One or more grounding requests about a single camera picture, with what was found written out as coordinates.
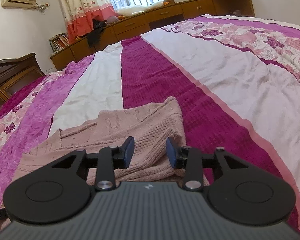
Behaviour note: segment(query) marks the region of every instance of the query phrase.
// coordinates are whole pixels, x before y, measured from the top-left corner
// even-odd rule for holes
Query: logo
[[[148,184],[147,186],[145,186],[146,189],[151,189],[153,188],[153,186],[151,184]]]

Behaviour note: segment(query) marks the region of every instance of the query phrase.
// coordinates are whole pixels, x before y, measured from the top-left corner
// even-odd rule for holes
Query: book
[[[67,33],[61,33],[53,36],[51,39],[49,39],[49,43],[53,52],[64,49],[70,45]]]

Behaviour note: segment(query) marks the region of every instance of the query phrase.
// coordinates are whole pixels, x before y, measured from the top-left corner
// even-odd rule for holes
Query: drawer handle
[[[129,23],[129,24],[125,25],[125,27],[131,26],[131,25],[133,25],[133,24],[134,24],[134,23]]]

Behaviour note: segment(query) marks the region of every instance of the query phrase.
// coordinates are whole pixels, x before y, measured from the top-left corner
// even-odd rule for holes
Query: white stripe
[[[162,29],[143,34],[269,141],[300,191],[300,83],[251,52]]]
[[[53,116],[49,136],[96,119],[101,110],[123,109],[120,42],[95,54],[68,97]]]
[[[245,16],[231,16],[231,15],[225,15],[225,16],[215,16],[215,15],[210,15],[210,14],[205,14],[202,15],[204,17],[207,18],[221,18],[221,19],[235,19],[235,20],[248,20],[250,22],[254,22],[254,21],[259,21],[262,23],[277,23],[278,25],[281,26],[285,26],[285,27],[292,27],[295,29],[300,30],[300,26],[296,25],[296,24],[292,24],[292,23],[286,23],[286,22],[279,22],[279,21],[274,21],[274,20],[265,20],[265,19],[260,19],[260,18],[256,18],[256,17],[245,17]]]

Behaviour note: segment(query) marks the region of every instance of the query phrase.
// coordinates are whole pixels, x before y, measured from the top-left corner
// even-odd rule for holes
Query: white plush toy
[[[155,2],[153,4],[150,4],[150,5],[129,5],[129,6],[120,8],[119,10],[116,10],[116,13],[118,15],[123,15],[123,16],[129,17],[132,15],[136,15],[139,13],[149,11],[151,9],[162,7],[166,4],[168,4],[168,2],[159,1],[159,2]]]

